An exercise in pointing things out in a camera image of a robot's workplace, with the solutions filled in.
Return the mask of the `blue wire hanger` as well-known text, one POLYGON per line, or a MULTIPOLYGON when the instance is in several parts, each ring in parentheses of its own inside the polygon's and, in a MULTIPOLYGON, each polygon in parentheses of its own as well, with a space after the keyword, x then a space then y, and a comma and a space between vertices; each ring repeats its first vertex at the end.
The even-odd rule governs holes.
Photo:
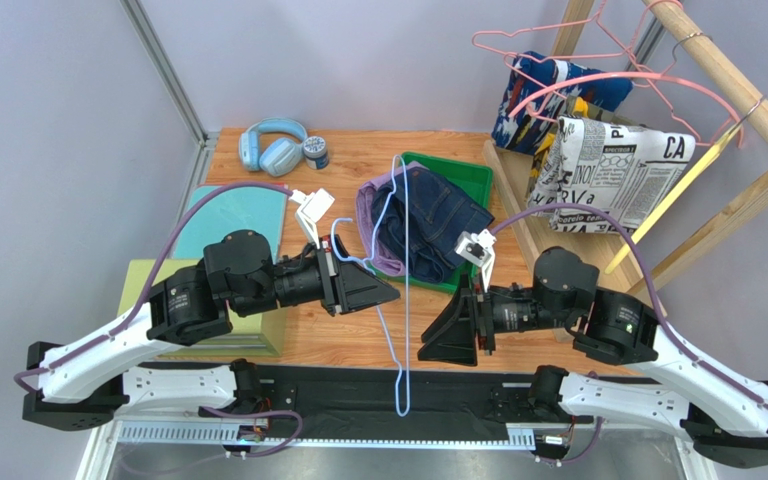
MULTIPOLYGON (((399 166, 404 166, 406 168, 407 167, 407 162, 405 162, 405 160, 403 159, 402 155, 396 154, 396 155, 393 156, 392 161, 391 161, 390 173, 393 174, 394 171, 395 171, 395 168, 399 167, 399 166)), ((395 194, 395 192, 398 191, 398 187, 396 187, 396 185, 397 185, 396 178, 393 178, 392 186, 393 186, 394 190, 388 194, 388 196, 387 196, 387 198, 385 200, 385 205, 384 205, 385 209, 391 203, 392 197, 395 194)), ((403 187, 402 189, 403 189, 404 194, 405 194, 405 200, 409 200, 410 199, 410 190, 408 188, 409 185, 408 185, 407 179, 403 179, 402 187, 403 187)), ((384 210, 382 209, 382 214, 380 215, 380 218, 378 220, 378 224, 379 225, 381 225, 381 223, 383 221, 383 218, 384 218, 383 215, 384 215, 384 210)), ((354 222, 354 220, 352 218, 349 218, 349 217, 338 217, 335 220, 333 220, 333 222, 331 223, 330 232, 329 232, 332 240, 336 239, 336 229, 337 229, 337 226, 339 224, 341 224, 341 223, 344 223, 344 222, 354 222)), ((406 244, 404 252, 405 252, 406 255, 409 256, 409 244, 406 244)), ((337 257, 340 260, 346 260, 346 261, 349 261, 349 262, 357 263, 362 268, 366 269, 367 271, 373 273, 376 276, 374 269, 371 267, 371 265, 369 264, 369 261, 368 261, 368 259, 366 257, 361 259, 361 258, 358 258, 356 256, 343 255, 342 253, 338 252, 338 249, 336 248, 336 245, 334 246, 334 253, 336 253, 337 257)), ((389 350, 389 354, 390 354, 391 360, 393 361, 394 365, 397 368, 396 378, 395 378, 394 385, 393 385, 393 390, 394 390, 393 399, 394 399, 394 413, 399 418, 407 417, 409 415, 410 411, 411 411, 411 385, 410 385, 410 379, 411 379, 411 375, 410 375, 411 374, 411 370, 410 370, 411 363, 410 362, 411 362, 411 360, 408 358, 408 356, 410 355, 410 346, 411 346, 411 339, 410 339, 410 315, 411 315, 410 274, 405 275, 403 277, 403 280, 404 280, 403 283, 404 283, 404 287, 405 287, 405 300, 404 300, 404 302, 405 302, 405 307, 404 307, 404 328, 405 328, 404 353, 405 353, 405 357, 406 357, 405 358, 405 360, 406 360, 405 364, 403 364, 400 361, 399 357, 396 354, 396 349, 395 349, 395 346, 394 346, 394 342, 393 342, 392 336, 390 334, 390 330, 389 330, 387 321, 385 319, 385 316, 384 316, 384 314, 383 314, 383 312, 381 310, 381 307, 380 306, 375 307, 375 311, 376 311, 376 313, 378 315, 378 319, 380 321, 380 324, 381 324, 381 327, 382 327, 382 330, 383 330, 383 333, 384 333, 384 336, 385 336, 385 340, 386 340, 386 343, 387 343, 387 347, 388 347, 388 350, 389 350), (404 405, 403 405, 403 401, 402 401, 403 400, 402 399, 402 390, 404 390, 404 405)))

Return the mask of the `purple trousers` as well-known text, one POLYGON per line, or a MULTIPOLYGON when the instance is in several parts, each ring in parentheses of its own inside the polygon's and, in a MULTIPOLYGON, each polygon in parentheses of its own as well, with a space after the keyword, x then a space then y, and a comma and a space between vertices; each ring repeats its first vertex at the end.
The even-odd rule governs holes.
MULTIPOLYGON (((418 163, 409 163, 406 168, 408 170, 426 170, 426 167, 418 163)), ((399 166, 395 168, 393 174, 385 173, 367 180, 359 187, 355 197, 355 223, 365 249, 366 258, 374 270, 389 277, 412 275, 414 268, 403 248, 398 253, 393 253, 377 238, 377 234, 382 231, 383 227, 378 224, 380 215, 373 213, 373 200, 383 187, 392 186, 393 178, 396 178, 397 184, 402 186, 401 177, 406 168, 399 166)))

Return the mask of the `dark blue denim garment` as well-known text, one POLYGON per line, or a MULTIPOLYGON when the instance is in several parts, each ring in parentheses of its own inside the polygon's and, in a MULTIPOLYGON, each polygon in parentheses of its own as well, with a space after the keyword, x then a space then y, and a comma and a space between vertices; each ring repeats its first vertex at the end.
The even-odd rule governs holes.
POLYGON ((425 283, 448 280, 464 259, 455 252, 463 232, 479 233, 494 216, 463 189, 442 175, 413 162, 406 174, 395 176, 373 194, 371 213, 379 220, 377 240, 400 260, 409 261, 410 274, 425 283))

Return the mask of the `newspaper print garment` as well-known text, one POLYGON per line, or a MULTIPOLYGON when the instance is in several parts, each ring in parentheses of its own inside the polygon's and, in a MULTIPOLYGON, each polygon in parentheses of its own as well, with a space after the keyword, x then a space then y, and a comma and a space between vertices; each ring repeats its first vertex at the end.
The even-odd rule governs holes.
POLYGON ((689 134, 563 115, 528 205, 587 205, 632 233, 680 179, 696 144, 689 134))

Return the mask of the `yellow clothes hanger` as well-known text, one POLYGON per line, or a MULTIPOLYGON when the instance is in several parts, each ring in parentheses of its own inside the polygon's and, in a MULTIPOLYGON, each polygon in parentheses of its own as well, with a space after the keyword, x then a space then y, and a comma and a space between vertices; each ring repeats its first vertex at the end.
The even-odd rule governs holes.
POLYGON ((604 269, 605 274, 611 274, 623 260, 632 254, 632 247, 637 246, 644 236, 656 225, 664 216, 667 210, 679 199, 679 197, 691 186, 691 184, 712 165, 729 146, 730 142, 740 133, 745 121, 762 105, 767 99, 766 95, 761 96, 754 105, 742 116, 742 118, 727 129, 723 135, 715 141, 709 149, 698 159, 698 161, 678 180, 675 186, 666 194, 661 202, 655 206, 653 211, 644 219, 639 228, 632 234, 632 245, 623 246, 609 262, 604 269))

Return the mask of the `thick pink hanger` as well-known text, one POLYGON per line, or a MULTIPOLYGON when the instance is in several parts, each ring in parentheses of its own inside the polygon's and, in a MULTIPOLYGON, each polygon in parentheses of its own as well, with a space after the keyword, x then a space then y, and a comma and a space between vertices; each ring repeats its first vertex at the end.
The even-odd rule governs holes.
MULTIPOLYGON (((528 115, 540 119, 540 120, 546 120, 546 121, 552 121, 552 118, 547 117, 545 115, 540 115, 536 112, 536 110, 532 107, 532 103, 535 102, 539 97, 545 97, 550 94, 555 95, 559 90, 565 89, 567 87, 573 87, 573 86, 579 86, 580 84, 589 83, 589 82, 596 82, 596 81, 602 81, 602 80, 616 80, 616 79, 629 79, 629 80, 644 80, 644 83, 642 85, 639 85, 638 83, 633 83, 634 88, 644 88, 644 89, 651 89, 654 93, 657 94, 657 96, 663 101, 663 103, 667 106, 669 109, 669 112, 671 114, 671 118, 679 123, 682 126, 685 126, 692 134, 698 135, 698 132, 692 127, 692 125, 686 121, 681 116, 678 116, 675 114, 675 108, 673 104, 667 99, 666 96, 662 94, 662 91, 657 86, 658 83, 671 83, 675 85, 679 85, 681 87, 685 87, 687 89, 691 89, 693 91, 696 91, 704 96, 709 97, 711 100, 713 100, 716 104, 721 106, 726 114, 727 119, 723 122, 720 131, 726 130, 728 127, 731 127, 734 125, 737 121, 739 121, 742 118, 742 115, 740 115, 737 110, 732 107, 724 98, 722 98, 719 94, 716 94, 714 91, 710 90, 707 87, 704 87, 701 84, 698 84, 696 82, 686 80, 684 78, 675 77, 671 75, 666 75, 663 73, 654 73, 654 72, 632 72, 632 71, 623 71, 623 72, 605 72, 605 73, 599 73, 599 74, 593 74, 593 75, 585 75, 581 77, 576 77, 569 80, 564 80, 561 82, 554 83, 549 86, 545 86, 531 95, 524 98, 522 101, 520 101, 508 114, 509 118, 516 117, 521 111, 526 110, 528 115)), ((739 140, 743 141, 743 135, 742 129, 739 133, 739 140)))

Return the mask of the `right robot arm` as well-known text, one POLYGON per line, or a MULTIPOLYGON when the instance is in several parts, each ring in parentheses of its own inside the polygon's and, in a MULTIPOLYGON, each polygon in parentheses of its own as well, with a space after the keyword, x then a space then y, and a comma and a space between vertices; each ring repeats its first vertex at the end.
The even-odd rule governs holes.
POLYGON ((589 359, 647 375, 643 385, 599 380, 543 365, 525 397, 545 422, 600 417, 671 434, 734 468, 768 466, 768 381, 718 376, 704 354, 673 343, 655 311, 637 298, 602 288, 597 269, 560 247, 545 250, 530 287, 485 286, 463 276, 441 314, 422 334, 422 361, 475 366, 504 333, 566 328, 589 359))

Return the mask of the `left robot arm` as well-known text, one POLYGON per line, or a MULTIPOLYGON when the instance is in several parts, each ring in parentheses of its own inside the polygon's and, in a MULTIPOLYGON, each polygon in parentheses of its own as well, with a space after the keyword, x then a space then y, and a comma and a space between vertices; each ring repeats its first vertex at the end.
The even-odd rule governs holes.
POLYGON ((146 412, 262 418, 269 404, 253 363, 172 367, 158 364, 157 357, 229 334, 233 316, 310 302, 334 316, 399 296, 346 260, 338 238, 274 259, 263 235, 238 230, 208 245, 198 263, 153 285, 145 300, 94 333, 67 345, 31 345, 27 368, 38 383, 24 396, 22 417, 61 431, 146 412))

